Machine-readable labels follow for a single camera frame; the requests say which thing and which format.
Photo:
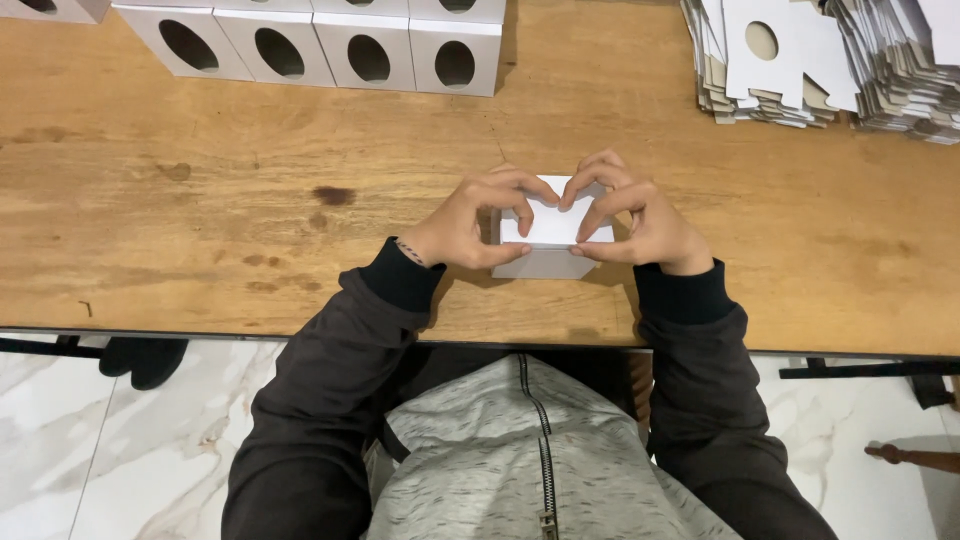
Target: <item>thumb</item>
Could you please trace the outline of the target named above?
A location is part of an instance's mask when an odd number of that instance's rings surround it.
[[[636,248],[631,242],[580,242],[570,246],[573,255],[601,262],[630,262],[639,264]]]
[[[493,268],[517,260],[530,253],[530,244],[506,242],[498,245],[482,244],[475,260],[475,268]]]

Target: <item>white marble floor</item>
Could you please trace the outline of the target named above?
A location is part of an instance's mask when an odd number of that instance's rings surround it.
[[[0,538],[218,538],[229,464],[281,349],[192,341],[150,392],[95,360],[0,355]],[[789,474],[842,540],[960,540],[960,476],[863,454],[960,452],[960,413],[921,410],[904,380],[780,380],[786,358],[754,362]]]

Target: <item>zipper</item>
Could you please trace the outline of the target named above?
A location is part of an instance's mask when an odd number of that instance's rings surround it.
[[[546,417],[546,409],[540,400],[530,394],[530,381],[527,378],[527,355],[518,355],[520,362],[520,389],[523,395],[537,409],[537,415],[540,417],[540,428],[543,430],[543,438],[538,438],[540,445],[540,470],[543,473],[543,512],[539,514],[540,532],[543,540],[558,540],[560,534],[557,531],[557,492],[553,485],[553,458],[550,456],[550,440],[548,436],[553,434],[550,430],[550,419]]]

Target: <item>hand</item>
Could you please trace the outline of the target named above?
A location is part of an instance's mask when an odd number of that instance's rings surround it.
[[[695,276],[713,268],[704,237],[645,178],[635,178],[613,150],[585,158],[564,189],[560,207],[569,208],[577,193],[594,182],[612,187],[590,205],[570,253],[593,260],[646,264],[658,262],[664,274]],[[634,218],[630,238],[622,242],[586,242],[604,219],[621,211]]]
[[[436,211],[396,241],[408,246],[420,258],[417,261],[406,250],[401,250],[409,259],[427,268],[442,262],[473,270],[506,264],[530,253],[530,245],[484,244],[480,241],[477,210],[514,209],[519,218],[520,235],[526,236],[534,223],[534,211],[523,190],[536,193],[550,203],[560,201],[548,183],[505,163],[488,174],[464,178]]]

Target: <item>bracelet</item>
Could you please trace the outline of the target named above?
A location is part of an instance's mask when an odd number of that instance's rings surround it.
[[[415,252],[414,250],[410,249],[410,246],[404,244],[404,243],[401,242],[399,239],[395,240],[395,242],[396,242],[396,245],[397,245],[400,249],[406,251],[406,252],[409,253],[411,256],[413,256],[413,258],[417,260],[417,264],[419,264],[420,266],[426,268],[426,264],[423,264],[423,259],[421,259],[419,255],[417,255],[417,252]]]

